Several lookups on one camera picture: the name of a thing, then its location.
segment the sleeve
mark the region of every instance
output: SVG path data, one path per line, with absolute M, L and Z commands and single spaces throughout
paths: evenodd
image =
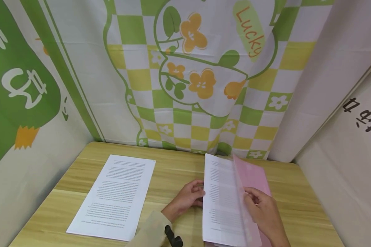
M 172 227 L 170 221 L 160 212 L 153 211 L 140 231 L 125 247 L 160 247 L 165 240 L 165 226 Z

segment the wooden desk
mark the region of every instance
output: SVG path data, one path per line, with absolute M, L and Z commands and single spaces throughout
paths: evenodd
M 27 222 L 10 247 L 118 247 L 126 242 L 66 234 L 66 229 L 110 154 L 157 161 L 140 222 L 160 211 L 184 184 L 203 179 L 204 156 L 180 151 L 93 142 L 88 144 Z M 253 160 L 264 167 L 292 247 L 343 246 L 301 169 L 291 163 Z M 174 224 L 185 246 L 202 247 L 202 210 Z

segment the orange flower print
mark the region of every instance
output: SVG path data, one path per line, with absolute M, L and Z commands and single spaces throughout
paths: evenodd
M 225 86 L 224 94 L 228 99 L 237 99 L 245 83 L 246 80 L 241 82 L 231 81 L 227 86 Z
M 206 37 L 199 32 L 202 18 L 199 13 L 193 13 L 188 16 L 187 21 L 180 24 L 180 34 L 184 38 L 183 52 L 190 54 L 195 47 L 205 49 L 208 45 Z
M 190 75 L 190 86 L 188 89 L 191 92 L 197 92 L 201 99 L 208 99 L 213 95 L 213 86 L 216 84 L 216 78 L 211 69 L 204 69 L 201 76 L 193 72 Z
M 177 76 L 179 79 L 183 79 L 184 75 L 183 72 L 185 71 L 185 67 L 183 65 L 175 65 L 172 62 L 168 62 L 168 69 L 169 69 L 169 74 Z

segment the checkered fabric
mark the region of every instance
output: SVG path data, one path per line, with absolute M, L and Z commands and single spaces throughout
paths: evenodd
M 292 93 L 334 0 L 279 1 L 272 64 L 249 79 L 229 115 L 173 99 L 159 80 L 162 54 L 154 21 L 166 0 L 111 0 L 107 48 L 127 84 L 128 107 L 141 127 L 138 145 L 266 159 Z

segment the flower print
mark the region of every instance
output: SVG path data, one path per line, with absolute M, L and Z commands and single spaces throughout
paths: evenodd
M 201 99 L 208 99 L 213 95 L 213 86 L 216 84 L 216 78 L 211 69 L 204 69 L 201 76 L 193 72 L 190 75 L 190 86 L 188 89 L 191 92 L 197 92 Z
M 231 129 L 235 128 L 235 124 L 234 124 L 234 122 L 231 120 L 231 121 L 226 122 L 226 123 L 224 124 L 223 128 L 226 129 L 226 130 L 231 130 Z
M 250 152 L 249 156 L 253 156 L 253 158 L 258 158 L 258 157 L 262 156 L 262 153 L 260 151 Z
M 282 106 L 287 105 L 289 102 L 286 100 L 287 96 L 282 95 L 280 97 L 273 96 L 271 98 L 271 103 L 269 103 L 269 107 L 275 107 L 276 110 L 279 110 L 282 108 Z
M 177 78 L 180 78 L 180 79 L 184 78 L 183 72 L 185 71 L 186 68 L 183 65 L 176 66 L 172 62 L 168 62 L 167 67 L 169 70 L 169 74 L 177 76 Z
M 246 80 L 243 80 L 241 82 L 231 81 L 227 84 L 227 86 L 225 86 L 224 94 L 227 96 L 228 99 L 237 99 L 245 83 Z
M 188 20 L 180 24 L 180 34 L 184 38 L 183 52 L 190 54 L 195 47 L 205 49 L 208 45 L 206 37 L 199 32 L 202 18 L 199 13 L 192 13 Z
M 152 50 L 150 52 L 151 52 L 151 55 L 152 55 L 151 62 L 161 64 L 162 61 L 163 61 L 162 54 L 157 50 Z
M 146 146 L 146 144 L 143 139 L 139 140 L 139 146 Z
M 169 126 L 159 126 L 159 131 L 162 133 L 165 133 L 165 135 L 168 135 L 169 133 L 172 133 L 172 130 L 169 129 Z

